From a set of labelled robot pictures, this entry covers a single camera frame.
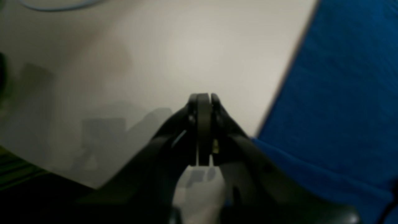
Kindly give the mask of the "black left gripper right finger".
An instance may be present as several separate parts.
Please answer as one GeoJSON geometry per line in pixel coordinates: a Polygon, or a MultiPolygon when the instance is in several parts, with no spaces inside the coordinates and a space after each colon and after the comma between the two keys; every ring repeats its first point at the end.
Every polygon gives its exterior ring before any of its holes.
{"type": "Polygon", "coordinates": [[[263,154],[211,95],[213,160],[231,205],[221,218],[357,218],[350,205],[329,202],[300,186],[263,154]]]}

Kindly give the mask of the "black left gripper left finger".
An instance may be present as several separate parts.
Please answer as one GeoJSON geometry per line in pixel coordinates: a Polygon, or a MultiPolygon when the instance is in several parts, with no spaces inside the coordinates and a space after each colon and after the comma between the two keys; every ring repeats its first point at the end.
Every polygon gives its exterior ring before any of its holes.
{"type": "Polygon", "coordinates": [[[191,95],[118,174],[78,201],[78,223],[182,224],[175,188],[188,166],[209,165],[211,119],[209,95],[191,95]]]}

